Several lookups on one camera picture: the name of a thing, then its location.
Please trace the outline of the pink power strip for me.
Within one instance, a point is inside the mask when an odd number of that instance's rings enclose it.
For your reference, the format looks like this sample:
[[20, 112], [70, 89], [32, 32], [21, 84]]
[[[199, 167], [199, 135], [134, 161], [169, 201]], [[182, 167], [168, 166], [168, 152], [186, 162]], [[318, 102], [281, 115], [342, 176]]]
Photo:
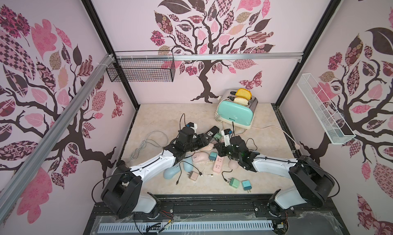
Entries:
[[216, 157], [216, 160], [215, 160], [215, 163], [214, 163], [213, 169], [212, 169], [214, 173], [217, 173], [217, 174], [221, 173], [223, 161], [224, 161], [224, 157], [220, 157], [220, 156]]

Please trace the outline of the teal charger plug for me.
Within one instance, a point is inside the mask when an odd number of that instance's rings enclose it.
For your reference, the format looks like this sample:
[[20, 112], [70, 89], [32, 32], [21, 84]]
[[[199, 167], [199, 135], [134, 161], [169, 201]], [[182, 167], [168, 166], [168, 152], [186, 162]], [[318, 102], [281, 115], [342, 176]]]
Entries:
[[250, 193], [251, 190], [252, 190], [251, 182], [248, 181], [248, 180], [242, 181], [242, 187], [243, 187], [243, 190], [244, 190], [245, 192], [247, 192], [247, 193]]
[[210, 161], [216, 161], [217, 157], [218, 157], [218, 153], [217, 152], [211, 152], [209, 154], [208, 158], [209, 158]]

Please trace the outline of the black power strip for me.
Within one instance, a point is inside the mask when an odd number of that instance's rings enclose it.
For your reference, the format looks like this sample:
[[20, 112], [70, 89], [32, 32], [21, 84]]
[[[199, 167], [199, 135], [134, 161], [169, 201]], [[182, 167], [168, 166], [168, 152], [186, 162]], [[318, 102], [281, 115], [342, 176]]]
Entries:
[[213, 126], [209, 131], [205, 133], [206, 138], [213, 138], [217, 133], [219, 133], [220, 129], [217, 126]]

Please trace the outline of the green charger plug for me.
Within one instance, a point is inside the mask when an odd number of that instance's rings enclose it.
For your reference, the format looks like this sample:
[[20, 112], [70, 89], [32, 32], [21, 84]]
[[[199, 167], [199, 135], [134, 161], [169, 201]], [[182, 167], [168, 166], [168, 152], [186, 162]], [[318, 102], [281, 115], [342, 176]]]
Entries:
[[230, 185], [232, 188], [235, 188], [235, 189], [238, 189], [238, 187], [239, 187], [239, 185], [240, 185], [240, 181], [239, 181], [238, 179], [236, 179], [236, 178], [231, 178], [231, 179], [228, 181], [228, 183], [229, 183], [229, 185]]

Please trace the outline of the pink charger plug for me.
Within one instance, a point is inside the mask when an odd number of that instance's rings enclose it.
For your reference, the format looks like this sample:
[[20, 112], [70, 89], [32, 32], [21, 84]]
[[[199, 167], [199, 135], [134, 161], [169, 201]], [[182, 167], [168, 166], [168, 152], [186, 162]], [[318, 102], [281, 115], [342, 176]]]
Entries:
[[196, 180], [198, 179], [199, 176], [200, 176], [199, 173], [194, 172], [194, 171], [191, 171], [191, 172], [189, 173], [189, 175], [188, 175], [188, 178], [189, 178], [190, 180], [192, 180], [192, 181], [196, 181]]

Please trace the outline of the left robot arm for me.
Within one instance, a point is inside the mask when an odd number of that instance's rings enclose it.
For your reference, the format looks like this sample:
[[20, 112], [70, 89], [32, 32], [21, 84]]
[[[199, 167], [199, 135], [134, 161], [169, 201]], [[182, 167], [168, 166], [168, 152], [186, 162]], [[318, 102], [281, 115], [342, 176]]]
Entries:
[[144, 213], [156, 217], [161, 210], [161, 201], [153, 194], [141, 193], [144, 183], [161, 172], [179, 164], [188, 152], [196, 152], [209, 145], [219, 128], [214, 126], [206, 133], [197, 134], [196, 124], [188, 123], [157, 156], [128, 167], [119, 165], [104, 187], [101, 200], [120, 219], [133, 213]]

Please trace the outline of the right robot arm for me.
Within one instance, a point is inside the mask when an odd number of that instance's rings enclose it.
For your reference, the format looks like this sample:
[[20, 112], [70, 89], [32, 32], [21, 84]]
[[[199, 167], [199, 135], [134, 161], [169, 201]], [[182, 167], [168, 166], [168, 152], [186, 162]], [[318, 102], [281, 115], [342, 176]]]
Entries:
[[223, 143], [216, 143], [220, 157], [235, 160], [240, 167], [251, 172], [270, 173], [291, 179], [294, 185], [277, 190], [269, 199], [267, 209], [278, 216], [289, 208], [308, 203], [322, 207], [335, 186], [335, 179], [311, 157], [284, 159], [262, 155], [247, 148], [246, 142], [234, 136]]

